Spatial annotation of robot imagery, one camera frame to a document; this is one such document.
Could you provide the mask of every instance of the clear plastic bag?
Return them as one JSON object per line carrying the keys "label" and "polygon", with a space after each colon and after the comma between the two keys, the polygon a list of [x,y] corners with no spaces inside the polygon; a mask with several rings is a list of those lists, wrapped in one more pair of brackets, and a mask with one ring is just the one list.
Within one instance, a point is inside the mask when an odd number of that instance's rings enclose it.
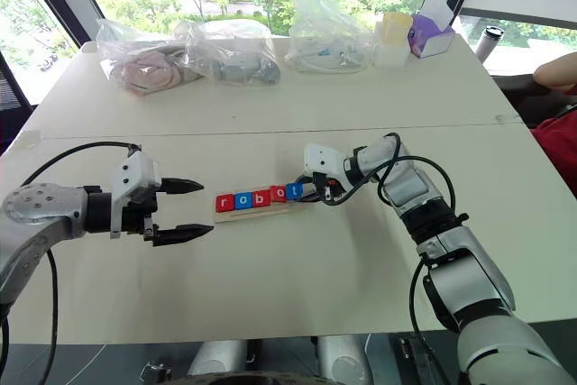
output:
{"label": "clear plastic bag", "polygon": [[294,0],[295,19],[285,61],[301,72],[347,73],[371,62],[372,33],[335,0]]}
{"label": "clear plastic bag", "polygon": [[106,77],[137,94],[150,94],[196,80],[187,67],[186,40],[140,32],[112,20],[99,20],[96,37]]}
{"label": "clear plastic bag", "polygon": [[198,74],[234,84],[275,84],[280,69],[267,26],[254,20],[181,23],[188,34],[186,64]]}

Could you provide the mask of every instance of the person's arm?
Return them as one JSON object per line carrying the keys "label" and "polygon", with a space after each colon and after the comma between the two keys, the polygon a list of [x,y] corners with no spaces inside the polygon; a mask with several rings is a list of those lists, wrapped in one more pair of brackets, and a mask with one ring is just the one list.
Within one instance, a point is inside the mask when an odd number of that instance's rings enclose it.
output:
{"label": "person's arm", "polygon": [[577,84],[577,52],[541,65],[533,73],[533,80],[550,89],[566,91]]}

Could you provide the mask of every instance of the white table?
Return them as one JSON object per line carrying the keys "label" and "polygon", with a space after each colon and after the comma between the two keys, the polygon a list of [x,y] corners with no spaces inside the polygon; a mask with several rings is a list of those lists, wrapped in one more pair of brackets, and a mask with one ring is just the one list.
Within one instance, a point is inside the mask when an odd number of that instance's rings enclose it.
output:
{"label": "white table", "polygon": [[[281,60],[288,39],[276,39]],[[301,74],[276,86],[214,86],[208,79],[148,96],[106,81],[95,44],[71,62],[25,126],[44,138],[275,133],[519,123],[516,112],[460,37],[439,56],[404,69]]]}
{"label": "white table", "polygon": [[[202,136],[115,137],[135,141],[165,176],[197,180],[204,191],[161,197],[161,227],[210,224],[217,190],[289,182],[302,150],[321,142],[342,150],[389,130]],[[415,154],[451,176],[457,209],[495,262],[528,321],[577,316],[577,202],[530,132],[520,124],[407,128]],[[3,156],[1,195],[54,154],[86,142],[17,142]],[[123,157],[97,149],[60,162],[39,179],[101,183]],[[431,170],[441,189],[443,182]],[[311,205],[290,215],[218,225],[190,243],[152,248],[139,236],[105,234],[59,244],[62,344],[202,341],[236,337],[405,331],[408,284],[417,264],[403,224],[364,187],[337,208]],[[45,262],[13,307],[12,338],[46,343],[50,273]],[[440,328],[417,291],[424,329]]]}

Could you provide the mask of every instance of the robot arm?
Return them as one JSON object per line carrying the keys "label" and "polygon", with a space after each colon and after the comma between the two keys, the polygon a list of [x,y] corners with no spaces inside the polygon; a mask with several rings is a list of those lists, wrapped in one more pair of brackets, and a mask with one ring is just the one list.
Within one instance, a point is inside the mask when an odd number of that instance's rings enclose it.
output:
{"label": "robot arm", "polygon": [[455,215],[396,134],[355,150],[352,157],[309,144],[302,180],[315,184],[323,202],[336,205],[364,179],[382,179],[391,160],[393,168],[381,182],[384,194],[428,268],[423,282],[437,318],[459,333],[459,364],[469,381],[574,384],[543,339],[513,315],[511,287],[463,225],[467,216]]}
{"label": "robot arm", "polygon": [[31,184],[10,193],[0,208],[0,322],[8,315],[39,264],[53,245],[86,232],[142,234],[153,246],[184,243],[213,229],[179,225],[159,230],[151,214],[158,209],[156,193],[183,194],[203,186],[187,179],[161,178],[158,164],[132,151],[115,170],[112,193],[100,187]]}

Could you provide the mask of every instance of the window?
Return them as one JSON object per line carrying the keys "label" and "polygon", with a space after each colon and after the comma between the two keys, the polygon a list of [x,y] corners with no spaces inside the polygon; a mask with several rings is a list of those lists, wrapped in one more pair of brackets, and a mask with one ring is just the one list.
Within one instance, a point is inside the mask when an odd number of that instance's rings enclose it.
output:
{"label": "window", "polygon": [[[252,18],[277,35],[288,35],[292,0],[96,0],[106,18],[148,32],[170,33],[180,20]],[[423,0],[338,0],[343,10],[369,27],[387,11],[414,13]]]}
{"label": "window", "polygon": [[60,77],[76,46],[43,0],[0,0],[0,51],[36,105]]}
{"label": "window", "polygon": [[454,29],[475,50],[485,26],[505,31],[503,39],[484,63],[493,75],[530,74],[564,54],[577,50],[577,31],[538,24],[461,15]]}

